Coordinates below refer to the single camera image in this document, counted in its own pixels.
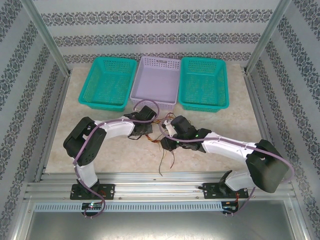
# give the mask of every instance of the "metal bracket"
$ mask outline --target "metal bracket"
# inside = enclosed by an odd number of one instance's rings
[[[239,191],[233,191],[228,196],[225,196],[220,192],[218,182],[205,182],[199,189],[203,190],[204,199],[236,199],[236,193],[239,194],[239,199],[247,199],[249,197],[246,188],[240,189]]]
[[[100,194],[105,200],[113,200],[115,196],[114,184],[99,184],[97,193]],[[71,200],[99,200],[96,195],[92,196],[92,193],[85,190],[80,184],[73,184],[70,194]]]

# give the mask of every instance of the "wall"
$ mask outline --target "wall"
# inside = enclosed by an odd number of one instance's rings
[[[279,0],[36,0],[70,68],[101,55],[245,66]]]
[[[0,2],[0,240],[35,179],[64,83],[18,0]]]
[[[273,144],[291,160],[300,207],[320,239],[320,1],[294,0],[251,72]]]

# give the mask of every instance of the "purple cable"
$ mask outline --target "purple cable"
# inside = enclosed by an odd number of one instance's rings
[[[102,214],[102,212],[105,210],[106,208],[106,201],[104,199],[103,196],[101,196],[99,193],[93,191],[92,189],[90,189],[90,187],[88,187],[82,180],[81,180],[81,177],[79,175],[79,172],[78,172],[78,169],[77,169],[77,162],[81,156],[81,154],[83,153],[84,149],[86,148],[89,140],[91,139],[92,135],[95,133],[95,131],[100,128],[101,126],[105,125],[105,124],[109,124],[109,123],[114,123],[114,122],[133,122],[133,123],[151,123],[153,122],[158,116],[159,116],[159,113],[160,113],[160,108],[159,108],[159,105],[153,101],[153,100],[148,100],[148,99],[143,99],[141,101],[139,101],[136,105],[134,105],[133,109],[135,109],[140,103],[142,102],[146,102],[146,101],[149,101],[149,102],[152,102],[155,104],[156,108],[157,108],[157,113],[156,115],[154,116],[153,119],[151,120],[148,120],[148,121],[141,121],[141,120],[133,120],[133,119],[122,119],[122,118],[118,118],[118,119],[113,119],[113,120],[108,120],[108,121],[104,121],[104,122],[101,122],[100,124],[98,124],[97,126],[95,126],[95,128],[90,132],[90,134],[88,135],[88,137],[86,138],[86,140],[84,141],[80,151],[78,152],[78,154],[76,155],[74,161],[73,161],[73,165],[74,165],[74,171],[75,171],[75,174],[76,174],[76,177],[78,178],[79,182],[84,186],[85,189],[87,189],[89,192],[93,193],[94,195],[98,196],[102,203],[103,203],[103,207],[101,208],[101,210],[93,215],[93,216],[90,216],[91,219],[93,218],[96,218],[98,217],[100,214]],[[86,212],[87,212],[87,209],[84,211],[84,217],[86,218],[87,215],[86,215]]]
[[[202,142],[202,141],[216,141],[216,140],[218,140],[218,141],[222,141],[222,142],[226,142],[226,143],[229,143],[229,144],[233,144],[233,145],[236,145],[236,146],[239,146],[239,147],[242,147],[242,148],[251,149],[251,150],[263,153],[263,154],[267,154],[267,155],[269,155],[271,157],[274,157],[274,158],[280,160],[281,162],[283,162],[284,164],[286,164],[289,167],[289,169],[291,170],[291,176],[288,177],[287,179],[282,180],[281,183],[287,183],[287,182],[291,181],[292,178],[295,176],[295,170],[287,160],[285,160],[284,158],[282,158],[282,157],[280,157],[280,156],[278,156],[278,155],[276,155],[276,154],[274,154],[272,152],[268,152],[268,151],[265,151],[265,150],[262,150],[262,149],[259,149],[259,148],[253,147],[253,146],[248,146],[246,144],[239,143],[239,142],[236,142],[236,141],[232,141],[232,140],[229,140],[229,139],[225,139],[223,137],[207,137],[207,138],[199,138],[199,139],[192,139],[192,140],[183,140],[183,139],[178,139],[178,138],[171,137],[168,134],[166,134],[165,131],[163,131],[163,129],[162,129],[162,124],[165,122],[165,120],[166,119],[163,119],[161,121],[161,123],[159,124],[159,129],[160,129],[160,132],[162,133],[162,135],[164,135],[164,137],[166,137],[168,139],[171,139],[173,141],[179,141],[181,143],[195,143],[195,142]]]

